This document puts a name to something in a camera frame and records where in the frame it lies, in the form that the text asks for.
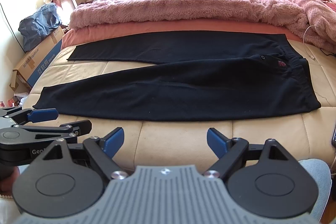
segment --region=gray ribbed panel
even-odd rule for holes
[[[125,180],[113,180],[91,208],[63,219],[24,214],[15,224],[315,224],[310,215],[273,220],[253,215],[229,196],[220,179],[200,175],[194,165],[138,166]]]

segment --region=person's leg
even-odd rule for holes
[[[299,163],[313,177],[318,186],[319,196],[310,215],[320,221],[330,195],[332,183],[330,169],[324,161],[317,159],[300,160]]]

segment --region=round black disc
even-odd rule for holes
[[[93,170],[63,161],[33,163],[13,185],[21,212],[43,218],[61,218],[92,206],[102,195],[103,182]]]
[[[242,168],[229,178],[227,189],[244,209],[268,218],[310,212],[318,196],[314,179],[299,163],[286,160]]]

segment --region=pink bed sheet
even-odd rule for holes
[[[218,19],[192,19],[173,21],[145,21],[117,24],[100,24],[67,32],[62,40],[62,49],[69,46],[100,41],[108,38],[123,37],[137,33],[206,30],[277,34],[284,33],[287,39],[302,42],[298,36],[285,27],[276,27],[266,23],[236,22]]]

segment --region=red embroidered patch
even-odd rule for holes
[[[287,67],[286,63],[284,61],[278,61],[279,67]]]

